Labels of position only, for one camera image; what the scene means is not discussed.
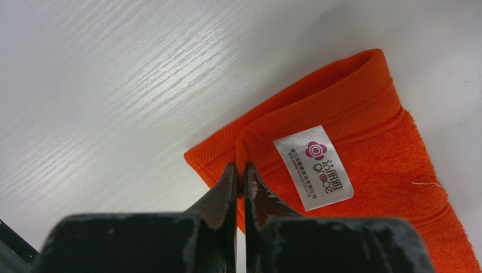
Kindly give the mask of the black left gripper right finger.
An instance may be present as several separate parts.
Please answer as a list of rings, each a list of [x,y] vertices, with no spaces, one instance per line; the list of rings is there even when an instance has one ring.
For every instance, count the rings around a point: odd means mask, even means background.
[[[283,202],[253,163],[244,171],[248,272],[434,272],[399,218],[309,218]]]

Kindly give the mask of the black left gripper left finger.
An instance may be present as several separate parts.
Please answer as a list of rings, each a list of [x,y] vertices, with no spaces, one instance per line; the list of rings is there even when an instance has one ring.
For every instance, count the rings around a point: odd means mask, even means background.
[[[75,214],[51,231],[33,272],[235,272],[238,172],[181,213]]]

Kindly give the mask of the orange cloth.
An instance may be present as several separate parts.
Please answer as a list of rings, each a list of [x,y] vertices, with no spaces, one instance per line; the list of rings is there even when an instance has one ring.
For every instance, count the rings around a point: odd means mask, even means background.
[[[253,162],[304,216],[404,218],[437,272],[481,271],[380,49],[305,76],[184,157],[209,187],[228,162]]]

